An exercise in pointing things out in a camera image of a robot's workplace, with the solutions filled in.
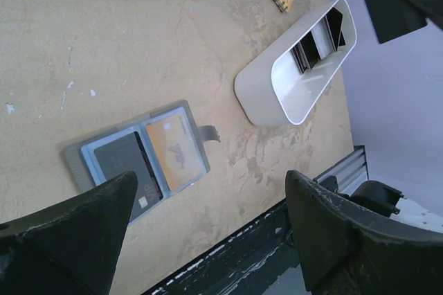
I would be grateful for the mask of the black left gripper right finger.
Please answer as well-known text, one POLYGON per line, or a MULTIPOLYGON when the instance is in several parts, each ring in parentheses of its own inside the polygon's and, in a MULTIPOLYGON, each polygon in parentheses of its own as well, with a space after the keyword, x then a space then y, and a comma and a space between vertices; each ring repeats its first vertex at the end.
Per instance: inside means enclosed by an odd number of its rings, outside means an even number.
POLYGON ((296 170, 285 178, 293 242, 312 294, 441 294, 442 218, 410 199, 376 213, 296 170))

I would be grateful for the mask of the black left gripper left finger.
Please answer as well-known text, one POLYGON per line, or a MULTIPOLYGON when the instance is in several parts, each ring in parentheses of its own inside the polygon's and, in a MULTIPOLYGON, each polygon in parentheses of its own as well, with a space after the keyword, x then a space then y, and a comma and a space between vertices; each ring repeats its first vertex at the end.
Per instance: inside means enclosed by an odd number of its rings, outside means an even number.
POLYGON ((108 294, 137 188, 124 172, 1 224, 1 293, 108 294))

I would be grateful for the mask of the grey card holder wallet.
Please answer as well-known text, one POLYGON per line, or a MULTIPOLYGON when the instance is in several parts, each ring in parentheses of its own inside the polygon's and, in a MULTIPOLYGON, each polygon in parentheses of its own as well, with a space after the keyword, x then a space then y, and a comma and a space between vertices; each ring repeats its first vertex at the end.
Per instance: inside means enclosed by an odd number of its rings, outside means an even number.
POLYGON ((90 134, 62 149, 81 192, 128 171, 138 188, 130 220, 210 172, 204 142, 219 141, 212 125, 198 126, 189 103, 179 100, 90 134))

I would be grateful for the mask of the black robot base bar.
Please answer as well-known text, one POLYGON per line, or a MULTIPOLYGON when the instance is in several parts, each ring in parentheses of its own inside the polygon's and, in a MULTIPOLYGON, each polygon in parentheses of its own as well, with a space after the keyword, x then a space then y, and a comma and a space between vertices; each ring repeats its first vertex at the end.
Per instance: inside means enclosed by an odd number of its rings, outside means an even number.
POLYGON ((263 294, 299 265, 283 199, 145 294, 263 294))

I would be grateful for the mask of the white box with cards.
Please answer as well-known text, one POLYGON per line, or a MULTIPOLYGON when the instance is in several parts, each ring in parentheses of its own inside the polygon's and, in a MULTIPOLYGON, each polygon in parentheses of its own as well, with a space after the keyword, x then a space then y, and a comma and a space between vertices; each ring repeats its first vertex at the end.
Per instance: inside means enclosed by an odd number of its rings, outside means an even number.
POLYGON ((256 126, 303 124, 356 41, 346 0, 303 15, 235 77, 246 117, 256 126))

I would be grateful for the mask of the aluminium table frame rail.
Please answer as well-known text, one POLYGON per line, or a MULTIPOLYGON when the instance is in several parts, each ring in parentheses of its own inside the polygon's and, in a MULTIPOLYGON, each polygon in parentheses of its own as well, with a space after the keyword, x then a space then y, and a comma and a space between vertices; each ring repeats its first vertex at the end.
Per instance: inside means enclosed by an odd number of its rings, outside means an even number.
POLYGON ((328 177, 336 177, 338 191, 351 195, 364 181, 369 179, 365 147, 355 146, 354 151, 328 168, 314 181, 323 183, 328 177))

